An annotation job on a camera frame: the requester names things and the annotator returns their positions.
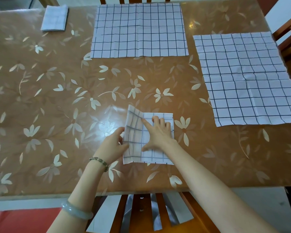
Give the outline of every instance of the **bangle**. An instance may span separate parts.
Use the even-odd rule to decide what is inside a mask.
[[[97,160],[98,162],[102,163],[105,166],[105,171],[104,172],[107,172],[109,170],[108,164],[105,161],[103,161],[101,158],[93,157],[93,158],[89,159],[89,161],[91,161],[91,160]]]
[[[72,204],[66,201],[66,203],[62,204],[62,210],[66,211],[68,214],[75,216],[77,218],[83,219],[83,220],[89,220],[93,217],[92,212],[84,212],[80,209],[74,207]]]

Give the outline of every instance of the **hand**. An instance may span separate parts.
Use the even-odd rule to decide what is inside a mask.
[[[147,151],[149,149],[162,150],[163,147],[170,141],[172,141],[170,122],[165,123],[163,118],[153,116],[152,121],[154,126],[152,126],[147,120],[141,119],[144,126],[150,133],[150,141],[142,147],[142,151]]]
[[[106,137],[93,157],[101,158],[110,165],[123,155],[129,147],[129,144],[123,145],[123,138],[120,136],[124,129],[124,127],[119,127],[114,133]]]

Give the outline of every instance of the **grid pattern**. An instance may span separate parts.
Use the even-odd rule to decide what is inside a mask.
[[[47,6],[41,31],[64,31],[68,15],[68,6]]]
[[[129,143],[129,149],[125,151],[123,155],[123,164],[138,162],[173,165],[166,154],[161,151],[141,151],[142,146],[147,144],[150,140],[150,134],[146,127],[143,125],[141,119],[145,118],[151,125],[153,125],[153,116],[164,118],[165,122],[170,122],[171,136],[174,138],[173,115],[171,113],[143,113],[136,109],[134,106],[129,105],[123,137],[123,142]]]
[[[91,58],[189,55],[180,3],[101,5]]]
[[[291,123],[291,80],[270,32],[193,38],[217,126]]]

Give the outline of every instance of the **floral pattern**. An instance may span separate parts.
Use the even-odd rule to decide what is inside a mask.
[[[189,56],[110,59],[89,58],[96,7],[70,8],[56,33],[39,30],[42,10],[0,12],[0,195],[71,192],[129,104],[173,113],[175,139],[229,186],[291,185],[291,124],[217,128],[192,38],[268,31],[258,3],[181,8]],[[186,188],[173,165],[119,159],[98,193]]]

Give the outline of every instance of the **red cushion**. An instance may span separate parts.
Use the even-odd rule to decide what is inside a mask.
[[[45,233],[61,208],[0,211],[0,233]]]

